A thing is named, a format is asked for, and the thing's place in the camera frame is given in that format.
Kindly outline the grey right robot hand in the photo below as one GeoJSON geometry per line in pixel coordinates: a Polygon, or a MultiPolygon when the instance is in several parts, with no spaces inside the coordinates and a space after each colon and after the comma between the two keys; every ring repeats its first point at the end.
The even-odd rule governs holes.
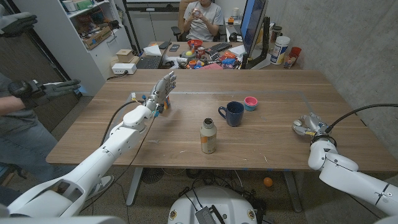
{"type": "Polygon", "coordinates": [[[308,115],[302,115],[292,124],[292,129],[300,136],[325,134],[327,128],[328,125],[321,120],[321,117],[312,112],[308,115]]]}

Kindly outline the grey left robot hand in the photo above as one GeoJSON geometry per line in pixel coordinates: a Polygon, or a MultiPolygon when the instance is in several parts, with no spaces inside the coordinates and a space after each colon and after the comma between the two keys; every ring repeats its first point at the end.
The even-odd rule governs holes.
{"type": "Polygon", "coordinates": [[[172,70],[161,78],[155,86],[151,89],[150,95],[146,102],[146,107],[149,108],[153,113],[163,104],[168,94],[175,88],[177,77],[172,70]]]}

